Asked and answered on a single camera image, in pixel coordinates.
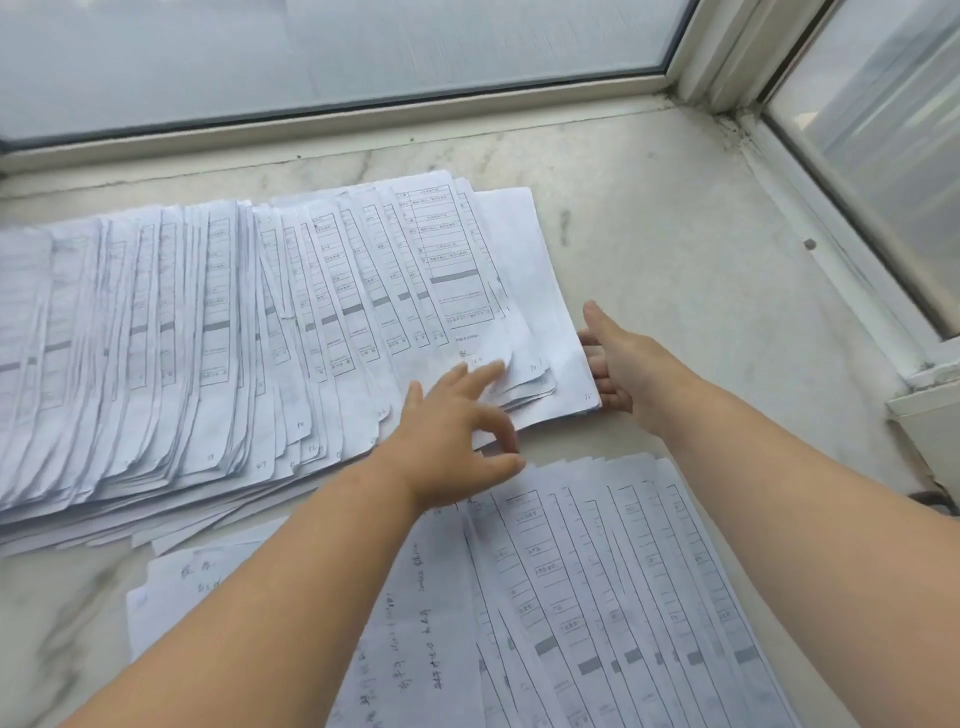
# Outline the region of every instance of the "white window frame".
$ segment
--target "white window frame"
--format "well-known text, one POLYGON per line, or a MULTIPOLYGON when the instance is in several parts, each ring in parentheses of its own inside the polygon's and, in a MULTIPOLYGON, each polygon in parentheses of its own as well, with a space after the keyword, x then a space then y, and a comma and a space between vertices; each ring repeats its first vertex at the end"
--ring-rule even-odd
MULTIPOLYGON (((345 133, 375 132, 420 124, 434 124, 493 114, 533 111, 595 101, 609 101, 663 93, 678 86, 691 65, 704 62, 701 46, 722 36, 711 54, 719 67, 736 27, 718 29, 717 15, 730 0, 699 0, 684 35, 664 73, 637 74, 588 82, 557 83, 536 88, 465 94, 460 97, 397 103, 370 109, 322 112, 278 120, 238 122, 189 131, 147 133, 90 142, 77 142, 0 155, 0 179, 13 175, 89 167, 129 160, 198 155, 228 149, 250 149, 345 133)), ((757 0, 733 0, 752 6, 757 0)), ((745 22, 749 13, 740 11, 745 22)))
POLYGON ((760 94, 782 66, 787 64, 780 80, 788 63, 799 59, 804 33, 804 43, 815 38, 807 31, 829 22, 841 1, 717 0, 696 44, 682 48, 683 64, 668 75, 682 100, 713 113, 734 111, 757 175, 794 226, 817 243, 814 258, 906 382, 915 389, 930 387, 960 378, 960 336, 943 339, 758 114, 760 94))

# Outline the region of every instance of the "window glass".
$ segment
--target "window glass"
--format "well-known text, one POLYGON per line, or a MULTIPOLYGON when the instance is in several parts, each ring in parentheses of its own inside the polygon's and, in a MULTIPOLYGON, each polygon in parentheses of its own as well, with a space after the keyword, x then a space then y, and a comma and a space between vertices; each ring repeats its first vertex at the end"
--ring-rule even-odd
POLYGON ((0 0, 0 138, 656 71, 689 2, 0 0))
POLYGON ((960 3, 845 0, 768 112, 931 323, 960 334, 960 3))

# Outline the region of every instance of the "forearm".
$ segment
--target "forearm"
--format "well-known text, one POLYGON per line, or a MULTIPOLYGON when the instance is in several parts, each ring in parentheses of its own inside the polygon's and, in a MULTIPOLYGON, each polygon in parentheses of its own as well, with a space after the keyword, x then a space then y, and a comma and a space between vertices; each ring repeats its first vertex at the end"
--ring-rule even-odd
POLYGON ((323 725, 418 515, 375 457, 347 468, 67 725, 323 725))
POLYGON ((953 722, 955 524, 702 380, 659 412, 690 487, 865 728, 953 722))

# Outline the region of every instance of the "paper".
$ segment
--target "paper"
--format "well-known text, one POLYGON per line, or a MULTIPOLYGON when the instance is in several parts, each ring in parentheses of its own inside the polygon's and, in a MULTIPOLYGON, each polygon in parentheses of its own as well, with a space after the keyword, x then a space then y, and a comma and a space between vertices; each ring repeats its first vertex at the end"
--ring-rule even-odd
MULTIPOLYGON (((229 520, 223 511, 206 517, 229 520)), ((128 594, 132 657, 283 521, 150 562, 147 583, 128 594)), ((376 600, 327 724, 367 718, 799 726, 680 474, 650 455, 530 465, 490 493, 424 515, 376 600)))
POLYGON ((460 361, 505 361, 482 397, 518 427, 598 405, 529 191, 432 172, 275 205, 0 232, 0 556, 168 549, 305 495, 460 361))
MULTIPOLYGON (((128 595, 132 660, 220 586, 278 525, 151 562, 146 585, 128 595)), ((473 622, 467 566, 457 511, 425 514, 373 606, 328 726, 486 724, 475 635, 463 628, 473 622)))

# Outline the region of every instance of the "white marble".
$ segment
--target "white marble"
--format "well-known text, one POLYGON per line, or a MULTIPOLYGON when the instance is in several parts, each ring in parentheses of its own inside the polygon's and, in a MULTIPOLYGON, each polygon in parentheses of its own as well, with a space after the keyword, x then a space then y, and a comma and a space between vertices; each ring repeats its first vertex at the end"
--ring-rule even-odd
MULTIPOLYGON (((897 490, 921 487, 885 423, 884 402, 902 382, 735 144, 690 109, 72 191, 4 203, 0 214, 39 222, 156 202, 263 200, 434 168, 477 189, 533 188, 575 321, 596 298, 827 454, 897 490)), ((521 445, 541 464, 658 447, 605 416, 534 428, 521 445)), ((853 725, 720 550, 806 725, 853 725)), ((0 725, 53 725, 121 669, 123 596, 148 558, 115 546, 0 561, 0 725)))

